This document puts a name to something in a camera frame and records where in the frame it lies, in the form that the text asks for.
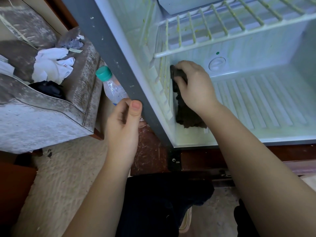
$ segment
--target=forearm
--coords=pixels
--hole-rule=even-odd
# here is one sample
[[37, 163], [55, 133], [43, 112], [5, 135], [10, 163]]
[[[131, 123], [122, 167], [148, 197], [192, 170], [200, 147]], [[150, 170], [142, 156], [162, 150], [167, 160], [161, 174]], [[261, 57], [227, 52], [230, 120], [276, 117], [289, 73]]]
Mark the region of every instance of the forearm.
[[261, 236], [315, 234], [316, 192], [292, 173], [226, 107], [201, 115]]
[[107, 161], [108, 159], [113, 158], [106, 158], [64, 237], [115, 236], [129, 168], [120, 167]]

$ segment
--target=round drain plug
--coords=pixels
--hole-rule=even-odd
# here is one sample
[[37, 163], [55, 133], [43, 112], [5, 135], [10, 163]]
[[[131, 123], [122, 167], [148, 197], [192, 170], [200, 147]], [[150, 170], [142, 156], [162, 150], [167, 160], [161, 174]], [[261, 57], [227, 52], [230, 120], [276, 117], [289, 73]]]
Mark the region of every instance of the round drain plug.
[[211, 71], [219, 71], [222, 70], [226, 64], [226, 60], [223, 57], [216, 57], [209, 63], [209, 69]]

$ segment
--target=bottle cap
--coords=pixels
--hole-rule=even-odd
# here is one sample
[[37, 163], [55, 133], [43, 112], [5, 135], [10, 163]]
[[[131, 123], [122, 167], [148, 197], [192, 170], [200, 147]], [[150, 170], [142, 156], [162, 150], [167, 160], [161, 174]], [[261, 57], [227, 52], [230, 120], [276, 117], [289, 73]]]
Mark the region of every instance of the bottle cap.
[[107, 66], [101, 66], [99, 69], [97, 69], [95, 74], [102, 82], [108, 81], [112, 77], [112, 72]]

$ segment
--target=mini fridge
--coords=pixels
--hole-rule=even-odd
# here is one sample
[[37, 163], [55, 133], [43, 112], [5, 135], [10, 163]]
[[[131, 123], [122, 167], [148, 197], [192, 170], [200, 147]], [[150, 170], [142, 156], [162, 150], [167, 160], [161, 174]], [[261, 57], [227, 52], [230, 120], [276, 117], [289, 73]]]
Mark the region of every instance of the mini fridge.
[[63, 2], [166, 146], [217, 145], [209, 129], [176, 123], [169, 67], [180, 60], [206, 70], [261, 142], [316, 143], [316, 0]]

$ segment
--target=gray velvet sofa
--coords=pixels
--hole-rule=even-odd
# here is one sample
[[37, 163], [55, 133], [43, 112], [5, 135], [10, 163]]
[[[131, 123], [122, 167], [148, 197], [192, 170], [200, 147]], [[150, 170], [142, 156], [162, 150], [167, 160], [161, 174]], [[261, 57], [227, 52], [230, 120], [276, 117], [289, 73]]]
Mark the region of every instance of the gray velvet sofa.
[[[0, 15], [10, 22], [14, 27], [13, 33], [23, 41], [0, 42], [0, 54], [15, 67], [14, 75], [24, 81], [32, 82], [37, 49], [51, 48], [54, 45], [60, 47], [78, 34], [84, 36], [80, 28], [76, 27], [57, 41], [49, 25], [29, 6], [11, 0], [13, 5], [9, 6], [8, 11], [7, 4], [1, 1]], [[19, 24], [17, 15], [22, 9], [26, 9], [27, 15], [33, 20], [28, 22], [28, 26]], [[46, 35], [34, 38], [36, 33]], [[81, 53], [69, 52], [65, 57], [76, 59], [72, 73], [61, 84], [66, 100], [42, 94], [18, 79], [0, 74], [1, 151], [20, 154], [94, 133], [102, 91], [102, 82], [96, 78], [95, 71], [105, 63], [87, 38], [82, 42], [84, 46]]]

